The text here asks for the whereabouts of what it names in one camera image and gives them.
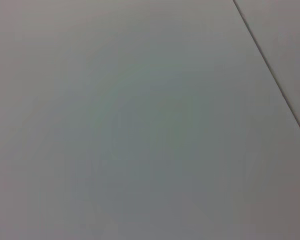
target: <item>white panel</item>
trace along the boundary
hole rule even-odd
[[[300,0],[237,0],[300,122]]]
[[[0,240],[282,240],[299,216],[300,129],[233,2],[0,0]]]

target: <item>gray wall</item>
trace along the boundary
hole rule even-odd
[[[300,129],[231,1],[0,1],[0,240],[291,239],[298,213]]]

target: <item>white board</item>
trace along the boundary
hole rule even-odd
[[[231,1],[0,1],[0,240],[273,240],[297,216],[300,129]]]

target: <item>white surface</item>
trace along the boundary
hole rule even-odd
[[[300,0],[237,0],[300,121]]]
[[[0,1],[0,240],[299,221],[300,129],[231,1]]]

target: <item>dark line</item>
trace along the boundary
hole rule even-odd
[[[238,10],[238,12],[239,12],[239,14],[240,14],[240,16],[241,16],[241,18],[242,18],[242,20],[243,20],[243,22],[244,22],[244,25],[246,26],[248,32],[250,33],[250,36],[252,37],[252,40],[254,41],[254,44],[255,44],[256,47],[258,48],[258,50],[259,50],[259,52],[260,52],[260,54],[261,54],[261,56],[262,56],[262,58],[263,58],[263,60],[264,60],[264,62],[265,62],[265,65],[266,65],[267,68],[269,69],[269,71],[270,71],[270,73],[271,73],[271,75],[272,75],[272,77],[273,77],[273,79],[274,79],[276,85],[278,86],[278,88],[279,88],[279,90],[280,90],[280,92],[281,92],[281,94],[282,94],[282,96],[283,96],[283,98],[284,98],[286,104],[288,105],[288,107],[289,107],[289,109],[290,109],[290,111],[291,111],[291,113],[292,113],[292,115],[293,115],[293,117],[294,117],[296,123],[298,124],[298,126],[299,126],[299,128],[300,128],[300,121],[299,121],[298,118],[297,118],[296,112],[294,111],[294,109],[293,109],[291,103],[289,102],[287,96],[285,95],[285,93],[284,93],[284,91],[283,91],[283,89],[282,89],[282,87],[281,87],[281,85],[280,85],[280,83],[279,83],[279,81],[278,81],[278,78],[277,78],[277,76],[276,76],[276,74],[275,74],[273,68],[272,68],[271,65],[269,64],[269,61],[267,60],[267,58],[266,58],[264,52],[262,51],[262,49],[261,49],[261,47],[260,47],[260,45],[259,45],[259,43],[258,43],[258,41],[257,41],[257,39],[256,39],[256,37],[255,37],[255,35],[254,35],[253,32],[251,31],[251,28],[250,28],[250,26],[249,26],[249,24],[248,24],[248,22],[247,22],[247,20],[246,20],[246,17],[245,17],[245,15],[244,15],[244,13],[241,11],[241,9],[240,9],[240,7],[239,7],[239,5],[238,5],[238,3],[237,3],[236,0],[233,0],[233,3],[234,3],[236,9]]]

